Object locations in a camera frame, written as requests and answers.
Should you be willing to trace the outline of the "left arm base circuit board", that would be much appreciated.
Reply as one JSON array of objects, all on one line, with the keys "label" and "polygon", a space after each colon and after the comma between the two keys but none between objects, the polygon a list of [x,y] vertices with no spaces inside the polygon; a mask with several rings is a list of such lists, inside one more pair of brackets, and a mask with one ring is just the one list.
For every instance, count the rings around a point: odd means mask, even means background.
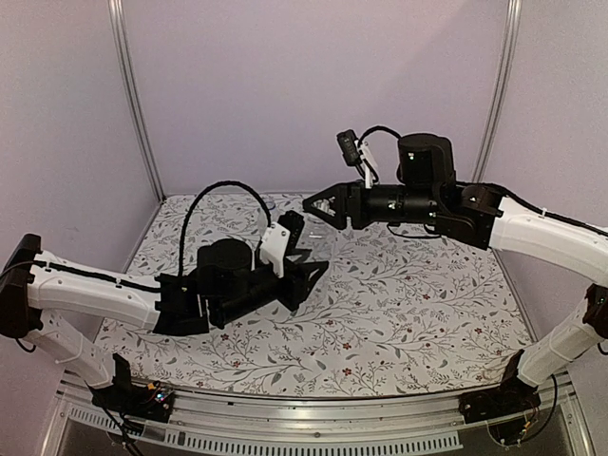
[{"label": "left arm base circuit board", "polygon": [[168,423],[175,403],[175,392],[160,381],[145,386],[132,382],[129,363],[117,353],[112,354],[115,373],[110,384],[103,388],[92,388],[92,403],[122,416],[142,418]]}]

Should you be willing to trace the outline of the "clear Pepsi plastic bottle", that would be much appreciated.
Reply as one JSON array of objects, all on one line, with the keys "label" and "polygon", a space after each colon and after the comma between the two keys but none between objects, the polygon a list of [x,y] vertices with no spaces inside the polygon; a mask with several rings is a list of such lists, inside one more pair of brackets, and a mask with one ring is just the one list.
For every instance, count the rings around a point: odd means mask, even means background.
[{"label": "clear Pepsi plastic bottle", "polygon": [[265,205],[271,215],[271,220],[277,220],[278,218],[278,208],[276,206],[276,202],[272,198],[264,199]]}]

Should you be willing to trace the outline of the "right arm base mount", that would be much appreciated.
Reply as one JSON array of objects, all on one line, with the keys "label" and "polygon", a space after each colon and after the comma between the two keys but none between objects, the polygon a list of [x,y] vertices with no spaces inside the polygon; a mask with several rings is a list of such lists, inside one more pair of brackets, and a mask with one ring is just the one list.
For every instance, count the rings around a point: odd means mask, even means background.
[{"label": "right arm base mount", "polygon": [[[518,378],[518,364],[522,356],[523,350],[519,350],[509,359],[498,386],[459,396],[458,410],[466,424],[522,414],[541,404],[538,388],[531,387]],[[489,434],[498,444],[514,446],[523,441],[530,427],[531,421],[520,416],[513,421],[491,425]]]}]

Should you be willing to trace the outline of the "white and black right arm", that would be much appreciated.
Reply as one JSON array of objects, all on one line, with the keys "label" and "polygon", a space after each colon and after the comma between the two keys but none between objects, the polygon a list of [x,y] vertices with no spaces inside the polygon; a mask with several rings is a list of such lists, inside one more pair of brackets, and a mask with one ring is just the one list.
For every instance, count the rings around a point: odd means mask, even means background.
[{"label": "white and black right arm", "polygon": [[457,180],[451,142],[430,133],[397,139],[398,182],[374,177],[335,184],[303,209],[337,230],[379,222],[426,225],[434,236],[535,257],[590,280],[585,298],[547,336],[514,355],[491,406],[510,414],[528,390],[607,338],[607,231],[566,218],[492,183]]}]

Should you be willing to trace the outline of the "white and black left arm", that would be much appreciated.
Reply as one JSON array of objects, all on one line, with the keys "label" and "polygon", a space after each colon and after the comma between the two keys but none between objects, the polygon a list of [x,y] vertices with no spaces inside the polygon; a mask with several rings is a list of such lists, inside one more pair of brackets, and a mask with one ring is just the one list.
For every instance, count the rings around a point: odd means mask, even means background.
[{"label": "white and black left arm", "polygon": [[289,231],[269,230],[256,250],[225,238],[199,248],[187,275],[119,275],[43,250],[24,235],[1,272],[1,334],[23,339],[76,372],[121,412],[142,401],[120,356],[96,346],[58,316],[60,311],[119,320],[153,334],[190,336],[223,329],[274,301],[294,312],[327,271],[307,249],[292,248]]}]

